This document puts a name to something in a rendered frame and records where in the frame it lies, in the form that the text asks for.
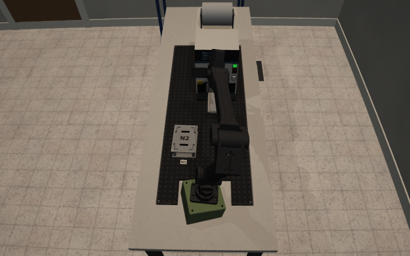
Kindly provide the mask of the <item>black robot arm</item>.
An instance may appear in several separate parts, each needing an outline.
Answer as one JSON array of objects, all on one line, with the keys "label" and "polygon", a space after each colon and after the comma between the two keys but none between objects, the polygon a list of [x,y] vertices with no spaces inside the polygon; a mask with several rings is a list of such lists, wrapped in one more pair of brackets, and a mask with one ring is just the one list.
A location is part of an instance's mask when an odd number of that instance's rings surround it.
[{"label": "black robot arm", "polygon": [[226,50],[212,49],[212,64],[208,68],[191,68],[191,78],[208,78],[215,95],[218,119],[218,124],[211,124],[209,133],[210,145],[215,146],[215,161],[209,166],[196,166],[195,183],[191,184],[190,192],[192,203],[216,205],[218,186],[228,175],[241,175],[244,148],[249,147],[248,129],[239,126],[235,118],[225,54]]}]

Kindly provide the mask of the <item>grey horizontal roll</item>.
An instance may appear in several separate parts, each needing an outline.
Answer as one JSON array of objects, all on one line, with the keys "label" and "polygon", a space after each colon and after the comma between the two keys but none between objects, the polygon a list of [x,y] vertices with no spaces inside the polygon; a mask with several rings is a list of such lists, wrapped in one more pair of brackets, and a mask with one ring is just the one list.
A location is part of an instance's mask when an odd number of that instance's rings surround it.
[{"label": "grey horizontal roll", "polygon": [[231,26],[232,2],[202,2],[203,26]]}]

